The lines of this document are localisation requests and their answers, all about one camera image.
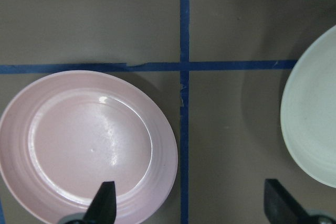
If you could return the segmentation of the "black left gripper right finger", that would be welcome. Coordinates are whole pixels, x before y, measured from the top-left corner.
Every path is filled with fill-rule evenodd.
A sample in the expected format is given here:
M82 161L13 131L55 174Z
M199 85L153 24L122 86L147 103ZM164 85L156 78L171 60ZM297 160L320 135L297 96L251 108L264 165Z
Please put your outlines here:
M269 223L312 223L311 216L277 179L264 182L264 213Z

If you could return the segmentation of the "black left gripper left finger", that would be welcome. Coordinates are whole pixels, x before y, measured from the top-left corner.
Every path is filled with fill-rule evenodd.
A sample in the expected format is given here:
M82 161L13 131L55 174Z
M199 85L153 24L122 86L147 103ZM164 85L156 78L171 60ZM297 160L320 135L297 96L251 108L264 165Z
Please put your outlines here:
M113 224L116 220L115 183L103 182L87 209L84 223Z

